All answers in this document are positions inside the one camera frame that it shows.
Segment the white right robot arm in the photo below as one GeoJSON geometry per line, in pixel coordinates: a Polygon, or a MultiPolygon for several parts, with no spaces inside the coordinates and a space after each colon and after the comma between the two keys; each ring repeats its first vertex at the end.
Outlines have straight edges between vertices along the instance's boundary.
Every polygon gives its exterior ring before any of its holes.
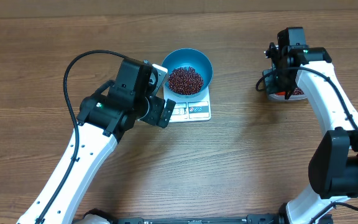
{"type": "Polygon", "coordinates": [[[270,43],[263,72],[266,94],[290,100],[303,92],[323,138],[308,165],[309,184],[280,209],[284,223],[332,223],[328,212],[338,205],[358,211],[347,200],[358,197],[358,112],[342,89],[323,47],[311,48],[302,27],[287,27],[270,43]]]}

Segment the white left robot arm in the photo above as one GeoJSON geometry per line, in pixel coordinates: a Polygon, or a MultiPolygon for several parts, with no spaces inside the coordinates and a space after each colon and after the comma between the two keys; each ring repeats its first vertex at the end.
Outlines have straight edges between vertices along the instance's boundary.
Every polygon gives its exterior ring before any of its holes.
{"type": "Polygon", "coordinates": [[[135,121],[167,127],[175,103],[156,95],[167,73],[160,65],[127,58],[115,80],[82,101],[66,151],[40,195],[18,219],[20,224],[71,223],[98,169],[135,121]]]}

